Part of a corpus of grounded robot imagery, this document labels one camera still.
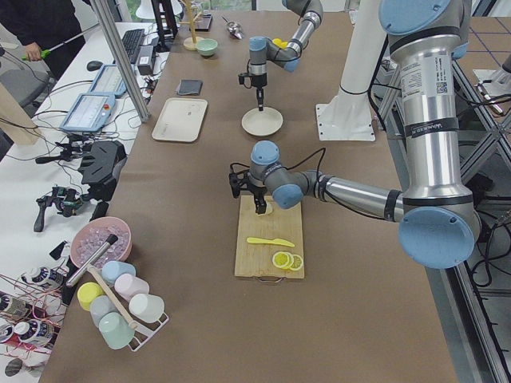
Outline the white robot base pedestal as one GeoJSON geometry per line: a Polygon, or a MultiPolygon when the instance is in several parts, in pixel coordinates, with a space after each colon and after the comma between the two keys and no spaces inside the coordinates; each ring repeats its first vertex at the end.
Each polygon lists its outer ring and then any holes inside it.
{"type": "Polygon", "coordinates": [[[378,72],[387,33],[379,21],[379,1],[361,1],[338,94],[316,105],[322,141],[373,141],[370,86],[378,72]]]}

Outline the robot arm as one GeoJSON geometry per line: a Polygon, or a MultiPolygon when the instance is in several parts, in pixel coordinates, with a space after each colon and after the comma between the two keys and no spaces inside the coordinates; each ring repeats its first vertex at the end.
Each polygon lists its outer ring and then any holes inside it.
{"type": "Polygon", "coordinates": [[[293,72],[311,35],[320,27],[323,20],[323,5],[318,0],[282,1],[282,5],[299,16],[299,26],[293,36],[284,43],[277,44],[269,37],[254,36],[249,39],[249,60],[247,71],[238,75],[239,84],[256,90],[257,109],[264,110],[263,88],[267,85],[267,62],[273,62],[288,72],[293,72]]]}
{"type": "Polygon", "coordinates": [[[473,253],[481,220],[463,184],[458,151],[454,60],[468,43],[467,1],[363,1],[344,65],[339,93],[317,105],[321,140],[369,140],[370,88],[385,54],[397,65],[402,145],[391,148],[403,191],[323,174],[294,172],[280,161],[265,134],[243,171],[231,171],[232,194],[253,194],[255,210],[270,194],[283,209],[309,195],[373,219],[396,222],[402,249],[417,263],[449,269],[473,253]]]}

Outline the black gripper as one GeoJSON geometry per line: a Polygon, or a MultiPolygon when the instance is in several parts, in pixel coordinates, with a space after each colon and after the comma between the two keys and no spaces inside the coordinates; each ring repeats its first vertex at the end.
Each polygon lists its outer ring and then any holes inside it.
{"type": "Polygon", "coordinates": [[[242,191],[252,193],[254,196],[255,213],[261,215],[267,210],[267,203],[264,198],[264,187],[256,186],[249,179],[250,167],[246,164],[234,162],[229,165],[228,181],[232,196],[237,199],[242,191]]]}
{"type": "Polygon", "coordinates": [[[256,88],[256,99],[258,110],[263,111],[264,108],[264,92],[263,87],[267,85],[267,74],[254,74],[254,73],[240,73],[238,75],[238,81],[240,85],[243,85],[245,88],[250,89],[256,88]]]}

